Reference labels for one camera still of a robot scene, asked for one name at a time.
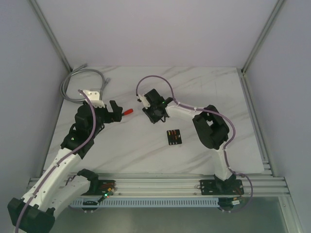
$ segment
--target coiled cable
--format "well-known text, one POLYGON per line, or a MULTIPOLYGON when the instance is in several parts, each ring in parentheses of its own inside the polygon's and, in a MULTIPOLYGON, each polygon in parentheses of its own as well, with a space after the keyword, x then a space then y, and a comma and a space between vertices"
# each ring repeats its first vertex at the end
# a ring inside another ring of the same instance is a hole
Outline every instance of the coiled cable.
POLYGON ((72 99, 70 98, 67 93, 66 93, 66 89, 67 89, 67 86, 69 84, 69 80, 72 76, 76 75, 76 74, 79 74, 79 73, 82 73, 82 72, 95 72, 97 74, 99 74, 103 80, 103 83, 102 83, 102 87, 100 88, 100 98, 102 98, 103 96, 103 91, 104 91, 104 88, 107 86, 107 84, 109 83, 110 79, 105 79, 104 75, 96 70, 96 69, 84 69, 85 67, 87 67, 87 64, 83 64, 81 65, 80 67, 74 69, 61 83, 60 85, 60 94, 61 96, 65 99, 65 100, 68 100, 70 102, 73 102, 73 103, 82 103, 83 101, 85 101, 85 99, 72 99))

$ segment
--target white marble table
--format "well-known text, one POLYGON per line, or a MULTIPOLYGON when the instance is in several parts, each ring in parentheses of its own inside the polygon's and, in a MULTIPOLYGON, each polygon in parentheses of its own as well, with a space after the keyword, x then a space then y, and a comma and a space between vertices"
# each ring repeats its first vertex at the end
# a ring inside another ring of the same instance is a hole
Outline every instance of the white marble table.
MULTIPOLYGON (((238 172, 264 171, 254 130, 247 110, 242 87, 233 67, 94 67, 111 78, 103 100, 115 100, 124 110, 134 112, 120 123, 105 124, 95 138, 95 145, 84 160, 74 168, 101 173, 197 173, 213 174, 210 150, 204 147, 192 122, 168 118, 165 123, 152 124, 137 102, 135 88, 147 75, 160 75, 172 84, 176 98, 194 106, 213 104, 236 126, 236 139, 227 149, 231 167, 238 172), (180 129, 183 143, 169 146, 167 130, 180 129)), ((68 95, 80 98, 78 89, 99 88, 101 78, 95 73, 75 75, 68 87, 68 95)), ((155 88, 164 98, 171 96, 165 82, 150 78, 143 82, 139 93, 155 88)), ((54 159, 79 105, 64 101, 45 163, 54 159)))

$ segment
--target electronic component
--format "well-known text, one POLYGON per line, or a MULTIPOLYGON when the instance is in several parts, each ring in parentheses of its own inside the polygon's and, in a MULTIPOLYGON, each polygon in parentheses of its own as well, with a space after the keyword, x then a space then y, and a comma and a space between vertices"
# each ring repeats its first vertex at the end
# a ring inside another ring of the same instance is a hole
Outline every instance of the electronic component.
POLYGON ((180 130, 167 130, 166 134, 170 146, 182 144, 180 130))

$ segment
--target white robotic arm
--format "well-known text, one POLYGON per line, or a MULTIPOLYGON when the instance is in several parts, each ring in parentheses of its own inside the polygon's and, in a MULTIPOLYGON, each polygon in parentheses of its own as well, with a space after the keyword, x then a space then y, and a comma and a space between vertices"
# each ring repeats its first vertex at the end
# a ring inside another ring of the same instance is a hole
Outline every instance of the white robotic arm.
MULTIPOLYGON (((221 181, 232 176, 224 156, 224 144, 228 139, 229 128, 222 118, 212 116, 212 114, 208 116, 202 111, 186 109, 177 105, 172 98, 164 100, 155 89, 144 95, 138 95, 138 100, 143 103, 143 112, 154 124, 167 117, 192 121, 203 145, 212 149, 215 176, 221 181)), ((217 109, 212 105, 209 105, 207 109, 217 112, 217 109)))
POLYGON ((53 163, 21 199, 13 198, 8 204, 12 224, 18 225, 16 232, 21 229, 28 233, 48 233, 55 219, 73 200, 98 189, 98 175, 83 169, 72 182, 59 190, 68 173, 93 146, 94 138, 104 128, 104 123, 120 122, 122 118, 123 108, 115 101, 110 101, 113 112, 109 112, 100 100, 99 92, 84 90, 83 95, 94 109, 86 102, 78 108, 75 123, 53 163))

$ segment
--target purple cable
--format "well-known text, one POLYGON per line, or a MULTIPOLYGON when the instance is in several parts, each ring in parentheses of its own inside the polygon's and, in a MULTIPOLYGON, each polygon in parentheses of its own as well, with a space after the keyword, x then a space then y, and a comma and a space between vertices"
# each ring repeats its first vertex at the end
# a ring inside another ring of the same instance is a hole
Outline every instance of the purple cable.
POLYGON ((210 113, 210 114, 214 114, 214 115, 220 116, 220 117, 222 117, 223 119, 225 119, 225 120, 231 125, 231 127, 232 127, 232 137, 231 137, 231 138, 225 143, 225 145, 224 145, 225 163, 226 163, 226 165, 227 165, 229 171, 230 171, 232 174, 234 174, 234 175, 236 175, 236 176, 245 177, 245 178, 249 181, 249 184, 250 184, 250 186, 251 186, 251 194, 250 194, 250 199, 249 199, 249 201, 247 202, 247 204, 246 204, 245 206, 243 206, 242 208, 240 208, 240 209, 238 209, 238 210, 227 211, 227 212, 229 212, 229 213, 236 213, 236 212, 239 212, 239 211, 245 209, 245 208, 251 203, 251 201, 252 201, 252 198, 253 198, 253 195, 254 195, 254 189, 253 189, 253 183, 252 183, 252 181, 249 179, 249 177, 248 177, 247 175, 245 175, 245 174, 243 174, 243 173, 236 173, 235 171, 233 171, 233 170, 230 168, 230 165, 229 165, 229 161, 228 161, 228 157, 227 157, 227 153, 226 153, 225 149, 227 148, 227 146, 229 145, 229 143, 232 142, 232 140, 234 139, 234 137, 235 137, 235 135, 236 135, 236 129, 235 129, 235 127, 234 127, 232 121, 231 121, 229 118, 227 118, 226 116, 224 116, 223 114, 221 114, 221 113, 217 113, 217 112, 214 112, 214 111, 211 111, 211 110, 206 110, 206 109, 203 109, 203 108, 195 108, 195 107, 193 107, 193 106, 188 106, 188 105, 185 105, 185 104, 182 104, 182 103, 178 102, 178 101, 176 100, 176 98, 175 98, 175 94, 174 94, 174 91, 173 91, 173 87, 172 87, 172 85, 170 84, 170 82, 167 81, 167 79, 165 79, 165 78, 163 78, 163 77, 161 77, 161 76, 158 76, 158 75, 148 75, 148 76, 142 78, 142 79, 138 82, 138 84, 137 84, 137 86, 136 86, 136 96, 138 96, 138 87, 139 87, 140 83, 141 83, 143 80, 145 80, 145 79, 147 79, 147 78, 150 78, 150 77, 155 77, 155 78, 162 79, 163 81, 165 81, 165 82, 168 84, 168 86, 170 87, 171 93, 172 93, 173 101, 174 101, 178 106, 181 106, 181 107, 186 108, 186 109, 189 109, 189 110, 201 111, 201 112, 206 112, 206 113, 210 113))
POLYGON ((78 146, 76 149, 74 149, 73 151, 69 152, 68 154, 66 154, 63 158, 61 158, 56 164, 57 166, 53 166, 50 171, 48 173, 44 173, 44 178, 42 179, 41 183, 38 185, 38 187, 35 189, 33 196, 31 198, 29 198, 29 200, 26 202, 26 204, 24 205, 23 209, 21 210, 17 222, 16 222, 16 226, 15 226, 15 233, 18 233, 19 230, 19 226, 21 223, 21 220, 25 214, 25 211, 27 209, 27 207, 29 206, 30 202, 34 199, 33 197, 35 197, 35 195, 39 192, 40 188, 42 187, 42 185, 45 183, 45 181, 48 179, 48 177, 52 174, 52 172, 58 167, 58 165, 60 165, 62 163, 62 161, 64 161, 65 159, 67 159, 69 156, 71 156, 72 154, 74 154, 75 152, 77 152, 79 149, 81 149, 83 146, 85 146, 93 137, 94 133, 95 133, 95 128, 96 128, 96 115, 95 115, 95 110, 94 107, 92 105, 92 102, 90 101, 90 99, 86 96, 86 94, 83 93, 82 90, 78 90, 81 95, 83 95, 83 97, 86 99, 86 101, 88 102, 91 111, 92 111, 92 115, 93 115, 93 128, 92 131, 89 135, 89 137, 85 140, 84 143, 82 143, 80 146, 78 146))

